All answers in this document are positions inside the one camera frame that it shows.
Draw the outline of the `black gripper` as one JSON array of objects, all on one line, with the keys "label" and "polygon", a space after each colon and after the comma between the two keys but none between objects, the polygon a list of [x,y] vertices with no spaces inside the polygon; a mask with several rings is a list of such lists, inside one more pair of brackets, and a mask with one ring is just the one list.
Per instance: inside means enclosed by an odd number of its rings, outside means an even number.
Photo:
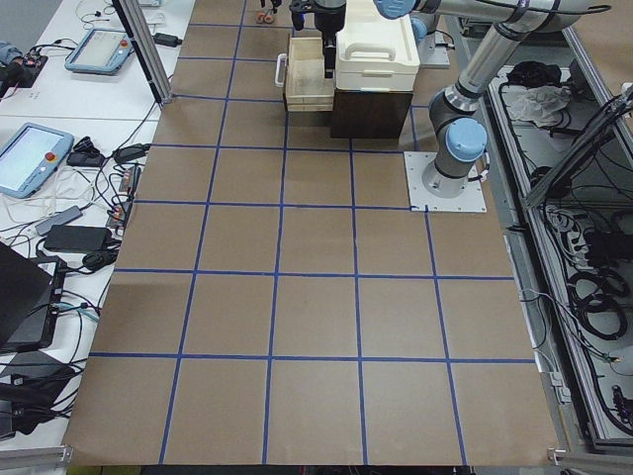
[{"label": "black gripper", "polygon": [[305,27],[305,16],[313,11],[312,0],[292,0],[289,5],[294,29]]},{"label": "black gripper", "polygon": [[315,0],[315,26],[324,36],[323,61],[324,78],[332,79],[336,60],[335,35],[344,27],[345,0]]}]

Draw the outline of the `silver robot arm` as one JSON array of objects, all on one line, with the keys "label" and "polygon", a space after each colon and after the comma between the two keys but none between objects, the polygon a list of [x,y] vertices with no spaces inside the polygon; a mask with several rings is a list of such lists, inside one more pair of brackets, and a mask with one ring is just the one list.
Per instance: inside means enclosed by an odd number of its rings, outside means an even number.
[{"label": "silver robot arm", "polygon": [[[419,1],[374,1],[379,14],[388,20],[401,18],[405,14],[410,14],[419,4]],[[325,1],[325,0],[297,0],[291,1],[289,9],[293,27],[300,31],[305,26],[304,17],[307,14],[315,16],[315,27],[321,33],[321,39],[325,46],[333,46],[335,36],[340,32],[345,24],[346,15],[345,0]],[[421,15],[410,18],[413,28],[414,38],[417,42],[423,40],[429,33],[435,31],[437,17],[422,17]]]},{"label": "silver robot arm", "polygon": [[348,1],[346,6],[348,19],[370,18],[387,26],[412,13],[492,23],[466,68],[429,106],[439,151],[425,172],[453,182],[466,180],[484,153],[486,131],[473,115],[480,97],[520,43],[534,32],[558,32],[583,16],[611,9],[590,1]]}]

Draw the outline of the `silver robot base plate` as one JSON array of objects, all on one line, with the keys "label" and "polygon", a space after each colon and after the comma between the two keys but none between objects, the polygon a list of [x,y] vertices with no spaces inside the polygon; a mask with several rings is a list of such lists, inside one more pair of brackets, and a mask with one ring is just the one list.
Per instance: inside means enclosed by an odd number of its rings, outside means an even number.
[{"label": "silver robot base plate", "polygon": [[432,151],[404,153],[409,208],[414,212],[485,213],[487,206],[476,166],[467,177],[447,178],[436,170],[435,156]]}]

